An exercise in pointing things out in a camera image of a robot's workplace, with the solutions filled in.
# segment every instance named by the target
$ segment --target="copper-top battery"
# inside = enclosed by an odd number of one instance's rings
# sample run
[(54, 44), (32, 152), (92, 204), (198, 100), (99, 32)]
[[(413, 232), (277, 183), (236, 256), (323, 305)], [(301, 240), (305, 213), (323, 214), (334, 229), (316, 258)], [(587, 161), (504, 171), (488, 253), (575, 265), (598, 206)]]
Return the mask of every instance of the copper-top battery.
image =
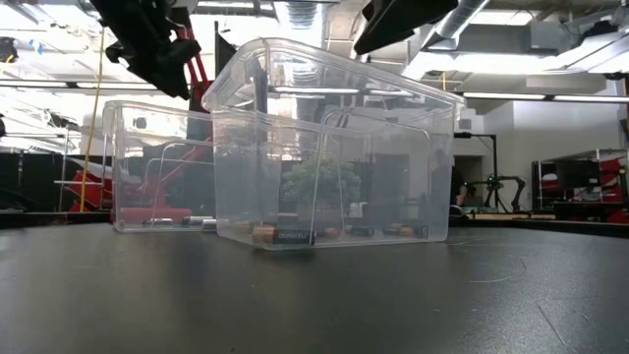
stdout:
[(308, 229), (282, 229), (277, 227), (259, 226), (254, 228), (254, 243), (272, 245), (314, 245), (316, 231)]

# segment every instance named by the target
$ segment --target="ceiling duct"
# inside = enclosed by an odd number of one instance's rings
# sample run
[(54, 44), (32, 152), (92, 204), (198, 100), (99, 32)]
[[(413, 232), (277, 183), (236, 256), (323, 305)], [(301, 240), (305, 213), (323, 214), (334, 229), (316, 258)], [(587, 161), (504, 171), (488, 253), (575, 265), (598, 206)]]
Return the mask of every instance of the ceiling duct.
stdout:
[(456, 38), (487, 3), (489, 0), (460, 0), (459, 6), (430, 31), (422, 48), (431, 47), (445, 39)]

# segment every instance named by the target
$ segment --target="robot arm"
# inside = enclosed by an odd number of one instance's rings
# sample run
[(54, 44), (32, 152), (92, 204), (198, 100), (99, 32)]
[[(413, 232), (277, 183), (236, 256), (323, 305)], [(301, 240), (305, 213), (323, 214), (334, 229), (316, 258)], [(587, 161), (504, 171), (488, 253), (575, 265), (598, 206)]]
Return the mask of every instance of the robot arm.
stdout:
[(164, 93), (190, 98), (184, 66), (200, 53), (194, 39), (170, 40), (177, 25), (170, 20), (175, 7), (194, 10), (195, 1), (167, 0), (90, 0), (104, 26), (114, 32), (118, 41), (107, 47), (105, 54), (112, 63), (123, 58), (128, 70)]

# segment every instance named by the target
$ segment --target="duracell battery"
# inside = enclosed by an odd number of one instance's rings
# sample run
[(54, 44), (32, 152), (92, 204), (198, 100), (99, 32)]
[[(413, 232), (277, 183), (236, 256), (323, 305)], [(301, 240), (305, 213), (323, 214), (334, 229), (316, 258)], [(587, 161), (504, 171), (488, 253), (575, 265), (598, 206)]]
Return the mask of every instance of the duracell battery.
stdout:
[(415, 229), (408, 226), (387, 227), (382, 230), (382, 233), (389, 236), (417, 236)]
[(270, 245), (314, 245), (317, 231), (308, 229), (281, 229), (276, 227), (255, 227), (252, 234), (254, 243)]
[(369, 226), (347, 225), (345, 226), (345, 233), (357, 235), (357, 236), (373, 236), (373, 234), (375, 233), (375, 230), (373, 230), (373, 227), (369, 227)]

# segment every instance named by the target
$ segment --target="green plant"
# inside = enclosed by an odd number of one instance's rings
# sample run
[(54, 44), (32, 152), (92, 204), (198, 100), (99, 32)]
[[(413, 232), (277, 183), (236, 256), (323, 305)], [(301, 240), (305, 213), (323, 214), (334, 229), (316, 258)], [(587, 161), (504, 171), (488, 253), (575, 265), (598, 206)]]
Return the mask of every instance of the green plant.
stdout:
[[(343, 205), (359, 199), (361, 178), (354, 172), (350, 162), (339, 162), (333, 158), (323, 158), (318, 170), (316, 201), (318, 205), (340, 206), (339, 190), (343, 191)], [(283, 174), (282, 197), (286, 202), (306, 204), (313, 202), (316, 179), (316, 158), (293, 166)]]

